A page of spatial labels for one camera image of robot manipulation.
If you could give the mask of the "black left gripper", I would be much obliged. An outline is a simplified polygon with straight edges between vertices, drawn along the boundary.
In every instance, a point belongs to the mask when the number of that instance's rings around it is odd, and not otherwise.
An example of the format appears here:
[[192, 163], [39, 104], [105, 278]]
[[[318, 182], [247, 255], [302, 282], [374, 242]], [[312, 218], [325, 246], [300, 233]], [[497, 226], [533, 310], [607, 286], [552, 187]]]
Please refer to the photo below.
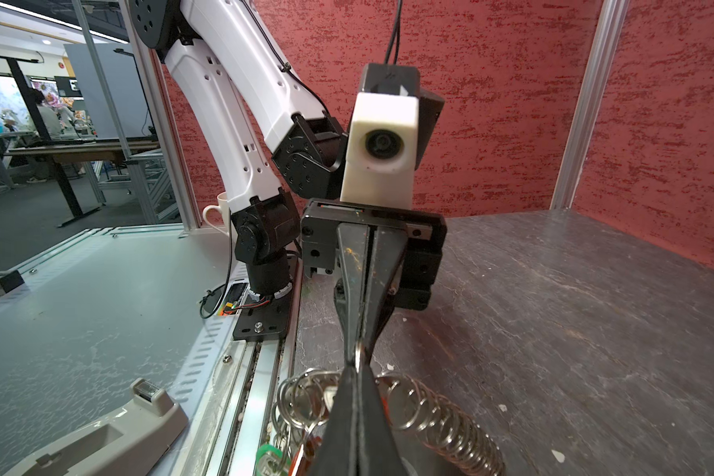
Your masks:
[[[375, 231], [368, 263], [370, 229]], [[435, 213], [333, 200], [307, 204], [301, 220], [303, 263], [311, 275], [333, 272], [340, 278], [334, 303], [345, 360], [356, 359], [361, 339], [365, 355], [373, 355], [391, 288], [396, 307], [428, 307], [446, 234], [444, 218]]]

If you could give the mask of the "green key tag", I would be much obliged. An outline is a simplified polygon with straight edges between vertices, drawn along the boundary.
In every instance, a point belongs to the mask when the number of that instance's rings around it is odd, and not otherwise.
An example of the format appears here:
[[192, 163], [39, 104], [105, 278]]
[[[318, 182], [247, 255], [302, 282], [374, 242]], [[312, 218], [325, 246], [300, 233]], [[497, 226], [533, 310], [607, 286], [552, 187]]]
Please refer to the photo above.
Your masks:
[[255, 457], [255, 476], [287, 476], [291, 462], [287, 460], [276, 446], [272, 444], [261, 445]]

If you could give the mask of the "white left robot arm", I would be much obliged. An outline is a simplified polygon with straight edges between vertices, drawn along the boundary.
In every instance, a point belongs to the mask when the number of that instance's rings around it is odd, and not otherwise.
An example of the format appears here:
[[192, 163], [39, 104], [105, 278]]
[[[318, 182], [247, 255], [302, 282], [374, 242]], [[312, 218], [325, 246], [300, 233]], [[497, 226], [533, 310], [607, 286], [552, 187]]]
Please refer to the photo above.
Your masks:
[[250, 1], [131, 1], [133, 28], [200, 125], [225, 188], [231, 257], [247, 297], [239, 340], [279, 339], [301, 274], [336, 274], [348, 361], [370, 356], [396, 309], [426, 309], [446, 238], [413, 206], [443, 99], [398, 64], [398, 34], [363, 69], [342, 127], [296, 74]]

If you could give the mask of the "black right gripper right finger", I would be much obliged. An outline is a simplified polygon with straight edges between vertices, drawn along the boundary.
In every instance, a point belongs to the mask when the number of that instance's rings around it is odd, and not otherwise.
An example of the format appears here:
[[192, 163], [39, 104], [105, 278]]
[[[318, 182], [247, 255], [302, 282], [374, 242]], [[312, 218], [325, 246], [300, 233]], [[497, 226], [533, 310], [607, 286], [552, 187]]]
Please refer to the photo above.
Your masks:
[[357, 373], [357, 474], [407, 475], [370, 366]]

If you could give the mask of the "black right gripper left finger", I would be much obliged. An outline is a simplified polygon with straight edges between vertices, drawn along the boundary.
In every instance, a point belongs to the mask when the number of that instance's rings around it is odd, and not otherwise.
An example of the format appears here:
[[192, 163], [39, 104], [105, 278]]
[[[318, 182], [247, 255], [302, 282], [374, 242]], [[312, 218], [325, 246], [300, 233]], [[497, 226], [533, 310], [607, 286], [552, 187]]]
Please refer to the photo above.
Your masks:
[[356, 370], [346, 367], [340, 375], [322, 444], [309, 475], [357, 474]]

